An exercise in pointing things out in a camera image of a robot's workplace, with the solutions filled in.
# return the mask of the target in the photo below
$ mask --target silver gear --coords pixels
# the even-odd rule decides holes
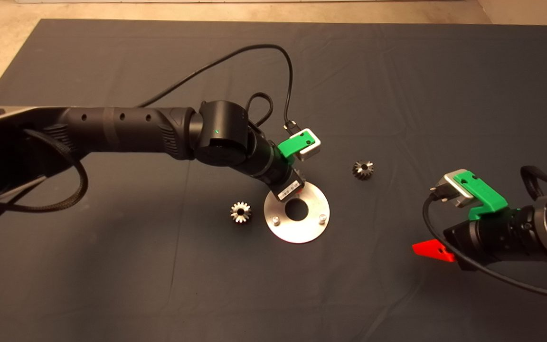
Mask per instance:
[[[373,167],[373,162],[366,160],[358,160],[351,168],[351,173],[354,174],[354,177],[358,178],[361,181],[365,181],[371,178],[374,171],[375,169]]]
[[[237,202],[232,206],[230,216],[235,221],[235,223],[241,225],[243,223],[246,223],[246,221],[250,219],[251,214],[252,212],[248,203]]]

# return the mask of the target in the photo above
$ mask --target floor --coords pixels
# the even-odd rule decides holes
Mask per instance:
[[[547,24],[547,0],[17,4],[0,0],[0,76],[41,18]]]

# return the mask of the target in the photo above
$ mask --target metal disc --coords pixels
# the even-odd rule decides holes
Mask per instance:
[[[300,221],[286,216],[286,204],[292,199],[300,199],[308,206],[308,215]],[[310,242],[320,236],[330,219],[330,208],[324,193],[310,182],[305,182],[301,192],[289,201],[282,203],[271,192],[267,195],[264,212],[269,229],[278,238],[292,243]]]

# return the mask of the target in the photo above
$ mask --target gray fabric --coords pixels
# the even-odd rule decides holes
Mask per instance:
[[[300,169],[330,201],[324,234],[276,238],[267,188],[231,169],[91,154],[78,205],[0,219],[0,341],[547,341],[547,298],[411,249],[430,239],[421,204],[448,171],[530,203],[519,167],[547,171],[547,27],[44,20],[0,80],[0,105],[132,106],[265,42],[289,50],[289,115],[323,141]],[[281,141],[286,79],[278,52],[249,52],[158,105],[265,91],[263,128]],[[358,159],[373,179],[352,177]],[[75,182],[65,172],[23,202]],[[228,218],[235,201],[253,206],[249,226]],[[466,217],[433,208],[440,229]],[[493,268],[547,286],[547,264]]]

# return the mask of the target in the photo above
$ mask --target barcode label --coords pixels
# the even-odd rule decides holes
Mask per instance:
[[[290,195],[291,192],[295,191],[296,188],[299,188],[300,184],[298,181],[292,182],[289,186],[284,189],[284,191],[278,193],[278,198],[280,201],[286,198],[286,196]]]

